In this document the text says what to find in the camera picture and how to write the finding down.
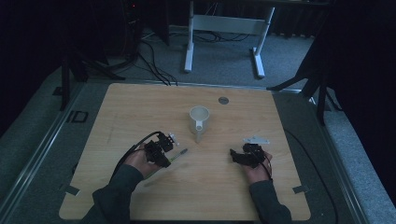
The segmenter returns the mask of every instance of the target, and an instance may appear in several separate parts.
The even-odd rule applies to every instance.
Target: wooden tabletop
[[[219,103],[227,97],[229,103]],[[197,144],[189,129],[189,111],[203,105],[210,111],[208,128]],[[294,220],[307,220],[310,211],[286,136],[269,91],[212,87],[169,87],[112,84],[100,108],[60,210],[64,219],[81,219],[93,205],[92,193],[104,187],[118,160],[150,133],[173,133],[179,147],[172,158],[188,152],[138,184],[132,194],[131,219],[141,220],[258,220],[241,167],[232,162],[230,148],[242,152],[243,139],[258,135],[274,156],[274,185],[278,199]]]

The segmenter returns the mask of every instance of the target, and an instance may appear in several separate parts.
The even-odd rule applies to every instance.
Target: black device
[[[146,158],[148,161],[154,162],[155,164],[161,166],[161,167],[168,167],[171,162],[166,158],[165,152],[168,152],[173,149],[173,144],[176,142],[175,137],[169,133],[168,136],[166,136],[162,132],[154,132],[140,140],[139,143],[136,145],[133,145],[119,160],[117,163],[116,168],[114,169],[113,175],[110,178],[113,178],[114,174],[119,170],[120,166],[125,162],[126,158],[131,155],[132,153],[136,152],[137,147],[139,147],[141,144],[143,144],[147,139],[149,139],[152,135],[158,134],[158,141],[154,142],[150,140],[147,144],[145,144],[143,150],[146,151]]]
[[[244,144],[242,146],[244,153],[237,153],[236,151],[230,149],[231,157],[233,157],[233,162],[239,163],[241,165],[250,166],[251,168],[256,168],[259,163],[265,161],[265,154],[262,147],[258,144]]]

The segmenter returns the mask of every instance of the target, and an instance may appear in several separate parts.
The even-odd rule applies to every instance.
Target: white mug
[[[195,133],[195,142],[201,141],[201,135],[206,131],[209,120],[209,110],[201,105],[197,105],[190,110],[190,130]]]

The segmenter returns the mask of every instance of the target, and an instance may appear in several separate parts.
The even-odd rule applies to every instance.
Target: metal frame
[[[186,52],[186,62],[184,71],[189,73],[192,70],[192,54],[194,51],[194,43],[192,42],[194,30],[216,31],[223,33],[236,33],[246,35],[259,35],[259,43],[257,48],[253,48],[254,62],[256,64],[257,75],[265,77],[264,68],[262,66],[262,46],[271,24],[274,14],[274,7],[271,7],[267,13],[265,20],[252,20],[242,18],[194,15],[194,2],[190,1],[190,18],[189,18],[189,44]]]

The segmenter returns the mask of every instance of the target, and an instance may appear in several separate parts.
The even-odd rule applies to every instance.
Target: table leg
[[[260,55],[260,53],[262,52],[262,45],[264,44],[265,37],[267,36],[274,10],[274,7],[270,8],[267,17],[265,18],[265,24],[262,27],[262,34],[260,36],[259,45],[257,46],[257,48],[253,48],[254,61],[256,63],[257,75],[259,77],[265,77],[264,68],[262,66],[262,56]]]
[[[189,44],[187,46],[186,62],[184,65],[184,71],[189,73],[192,69],[192,54],[194,52],[194,43],[192,42],[194,25],[194,2],[190,1],[190,17],[189,17]]]

